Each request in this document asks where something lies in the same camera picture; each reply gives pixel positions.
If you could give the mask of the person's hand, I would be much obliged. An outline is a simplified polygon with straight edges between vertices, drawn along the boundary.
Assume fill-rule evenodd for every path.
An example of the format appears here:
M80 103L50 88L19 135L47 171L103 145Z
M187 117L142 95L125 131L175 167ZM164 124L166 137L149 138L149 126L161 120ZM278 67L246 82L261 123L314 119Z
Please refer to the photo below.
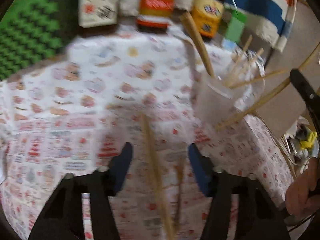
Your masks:
M318 158L310 159L308 168L287 189L285 206L290 215L308 216L319 209L319 195L309 197L317 186L318 165Z

